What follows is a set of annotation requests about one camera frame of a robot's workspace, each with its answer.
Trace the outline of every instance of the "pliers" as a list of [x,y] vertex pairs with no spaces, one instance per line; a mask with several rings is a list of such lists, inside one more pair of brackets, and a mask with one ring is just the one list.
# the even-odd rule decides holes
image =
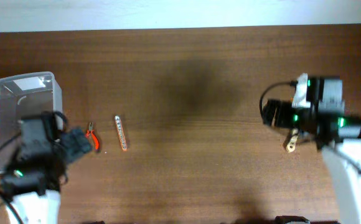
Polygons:
[[95,134],[93,133],[94,129],[93,129],[93,123],[89,122],[88,124],[88,130],[87,133],[85,135],[85,137],[89,138],[89,136],[92,136],[93,139],[93,143],[95,144],[95,151],[99,151],[99,140],[98,138],[96,138]]

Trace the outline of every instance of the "white object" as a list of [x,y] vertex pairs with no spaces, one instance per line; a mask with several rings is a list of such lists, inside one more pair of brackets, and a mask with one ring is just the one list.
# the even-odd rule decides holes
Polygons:
[[361,223],[361,175],[333,150],[349,157],[361,167],[361,139],[344,139],[343,143],[322,148],[323,160],[330,171],[343,224]]
[[[62,89],[52,72],[35,72],[0,79],[0,146],[20,131],[23,116],[63,111]],[[14,141],[0,152],[0,173],[14,152]]]
[[297,87],[295,90],[294,98],[293,98],[293,108],[310,108],[311,102],[306,101],[306,93],[307,93],[307,82],[308,77],[306,73],[303,73],[297,79]]
[[[35,192],[16,195],[13,197],[11,205],[26,224],[56,224],[60,208],[60,194],[55,190],[46,190],[46,194],[42,196],[38,196]],[[10,222],[18,224],[8,207],[6,207],[6,211]]]
[[361,0],[0,0],[0,32],[361,23]]

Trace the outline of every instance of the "plastic container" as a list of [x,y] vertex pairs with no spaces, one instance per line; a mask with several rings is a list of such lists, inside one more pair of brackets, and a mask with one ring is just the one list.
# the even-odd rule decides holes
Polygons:
[[[62,89],[52,72],[35,72],[0,79],[0,146],[20,131],[23,116],[63,111]],[[21,138],[0,152],[0,173]]]

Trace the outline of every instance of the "metal tool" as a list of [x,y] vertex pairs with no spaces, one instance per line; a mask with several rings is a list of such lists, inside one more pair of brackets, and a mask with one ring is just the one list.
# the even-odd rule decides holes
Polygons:
[[116,121],[116,127],[118,132],[118,137],[120,138],[121,148],[123,151],[127,151],[128,146],[126,145],[125,135],[123,131],[123,126],[121,124],[120,116],[115,116],[114,120]]
[[93,143],[95,145],[95,151],[99,151],[99,140],[98,138],[95,136],[95,134],[93,133],[94,129],[93,129],[93,123],[89,122],[88,124],[88,130],[86,133],[86,137],[89,138],[89,136],[92,136],[93,139]]

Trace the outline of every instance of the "red pliers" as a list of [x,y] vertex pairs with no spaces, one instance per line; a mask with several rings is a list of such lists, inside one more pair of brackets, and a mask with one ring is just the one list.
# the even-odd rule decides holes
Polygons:
[[99,151],[99,140],[98,138],[96,138],[95,134],[93,133],[94,129],[93,129],[93,123],[89,122],[88,124],[88,130],[87,133],[85,135],[85,137],[89,138],[89,136],[92,136],[93,139],[93,143],[95,144],[95,151]]

